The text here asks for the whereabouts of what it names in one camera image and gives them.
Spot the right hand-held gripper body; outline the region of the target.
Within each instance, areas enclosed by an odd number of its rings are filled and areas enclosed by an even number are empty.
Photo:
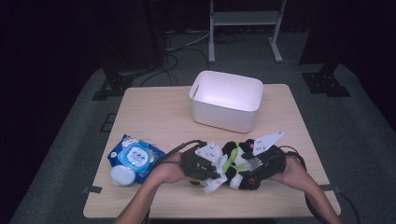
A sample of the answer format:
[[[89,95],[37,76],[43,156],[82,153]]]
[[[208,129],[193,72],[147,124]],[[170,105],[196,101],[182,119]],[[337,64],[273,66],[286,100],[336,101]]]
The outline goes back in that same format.
[[[258,182],[261,182],[264,179],[284,171],[286,167],[286,153],[276,146],[276,142],[283,135],[283,132],[277,132],[254,139],[253,149],[250,152],[244,153],[242,157],[246,160],[258,159],[261,162],[261,165],[265,166],[264,178],[255,179],[251,177],[249,175],[251,171],[243,172],[243,177],[252,178]]]

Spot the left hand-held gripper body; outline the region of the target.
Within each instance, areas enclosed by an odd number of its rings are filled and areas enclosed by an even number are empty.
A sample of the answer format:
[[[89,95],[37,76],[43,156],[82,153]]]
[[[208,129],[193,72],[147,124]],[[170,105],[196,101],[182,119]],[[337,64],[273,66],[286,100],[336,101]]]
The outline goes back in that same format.
[[[203,181],[203,170],[217,171],[221,150],[215,143],[199,143],[181,154],[181,169],[186,176]]]

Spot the white wet wipe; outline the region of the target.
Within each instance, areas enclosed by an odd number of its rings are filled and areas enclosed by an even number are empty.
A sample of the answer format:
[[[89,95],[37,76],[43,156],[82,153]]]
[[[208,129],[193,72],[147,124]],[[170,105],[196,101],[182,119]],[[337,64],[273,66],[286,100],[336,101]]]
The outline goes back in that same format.
[[[207,180],[201,181],[200,184],[204,187],[204,192],[206,194],[211,194],[226,181],[227,177],[224,176],[216,179],[208,178]]]

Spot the panda plush toy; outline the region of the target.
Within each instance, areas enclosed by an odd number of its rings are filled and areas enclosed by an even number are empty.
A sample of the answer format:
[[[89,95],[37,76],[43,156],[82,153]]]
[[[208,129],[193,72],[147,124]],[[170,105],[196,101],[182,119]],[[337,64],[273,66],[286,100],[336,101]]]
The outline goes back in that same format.
[[[221,149],[222,156],[217,162],[217,171],[220,177],[227,177],[227,181],[223,184],[232,189],[241,190],[256,190],[261,182],[252,178],[242,176],[245,171],[253,171],[260,166],[258,159],[246,160],[242,155],[250,152],[253,149],[253,139],[248,139],[245,142],[228,142]]]

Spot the blue wet wipes packet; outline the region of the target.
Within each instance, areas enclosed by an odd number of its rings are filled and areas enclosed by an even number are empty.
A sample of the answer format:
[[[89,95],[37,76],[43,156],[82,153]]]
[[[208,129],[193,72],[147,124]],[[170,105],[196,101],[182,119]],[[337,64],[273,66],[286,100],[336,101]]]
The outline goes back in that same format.
[[[116,186],[143,184],[154,163],[164,155],[154,145],[125,134],[107,155],[110,177]]]

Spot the white plastic storage box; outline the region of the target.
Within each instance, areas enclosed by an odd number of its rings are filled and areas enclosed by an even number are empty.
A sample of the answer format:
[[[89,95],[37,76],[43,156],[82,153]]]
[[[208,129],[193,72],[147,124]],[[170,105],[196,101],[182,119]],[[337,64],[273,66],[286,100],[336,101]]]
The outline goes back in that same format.
[[[262,94],[263,84],[257,78],[203,71],[189,93],[192,117],[204,125],[249,133],[261,107]]]

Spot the person's right hand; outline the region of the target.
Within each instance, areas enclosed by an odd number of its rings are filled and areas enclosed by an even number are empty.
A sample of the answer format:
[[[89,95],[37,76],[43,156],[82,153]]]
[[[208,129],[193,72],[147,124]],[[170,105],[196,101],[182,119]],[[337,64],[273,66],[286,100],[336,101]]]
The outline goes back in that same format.
[[[309,189],[313,182],[312,177],[294,157],[287,157],[285,170],[280,174],[271,176],[270,180],[302,191]]]

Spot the person's left hand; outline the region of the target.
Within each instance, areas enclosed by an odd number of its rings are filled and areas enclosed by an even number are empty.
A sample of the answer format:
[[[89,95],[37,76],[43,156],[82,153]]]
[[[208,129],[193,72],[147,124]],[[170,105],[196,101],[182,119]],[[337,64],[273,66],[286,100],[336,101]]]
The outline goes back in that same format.
[[[190,178],[180,168],[180,162],[180,152],[170,156],[151,171],[146,182],[152,186],[159,187],[162,184],[174,184],[181,180],[189,180]]]

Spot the black stand with base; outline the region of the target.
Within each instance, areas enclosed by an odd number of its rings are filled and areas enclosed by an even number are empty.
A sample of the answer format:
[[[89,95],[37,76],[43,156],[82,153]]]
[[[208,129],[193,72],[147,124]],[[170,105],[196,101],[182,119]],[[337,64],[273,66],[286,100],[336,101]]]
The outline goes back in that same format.
[[[333,74],[337,66],[338,63],[325,63],[317,72],[302,73],[310,92],[324,93],[328,97],[349,97],[347,88],[342,86]]]
[[[93,101],[104,101],[108,97],[122,96],[134,82],[134,76],[130,71],[117,59],[100,59],[105,80],[99,91],[96,91],[92,97]]]

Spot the white metal stand frame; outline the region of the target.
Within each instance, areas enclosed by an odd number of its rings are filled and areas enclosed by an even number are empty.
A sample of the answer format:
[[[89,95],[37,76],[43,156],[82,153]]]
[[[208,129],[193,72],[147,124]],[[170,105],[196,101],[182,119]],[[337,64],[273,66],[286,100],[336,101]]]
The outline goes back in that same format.
[[[213,63],[215,55],[215,28],[218,26],[250,26],[250,25],[273,25],[273,35],[268,38],[269,45],[273,52],[275,61],[282,63],[283,59],[277,46],[277,38],[283,20],[283,15],[287,0],[281,0],[278,10],[272,11],[236,11],[217,12],[214,10],[214,0],[210,0],[209,11],[209,41],[208,41],[208,61]]]

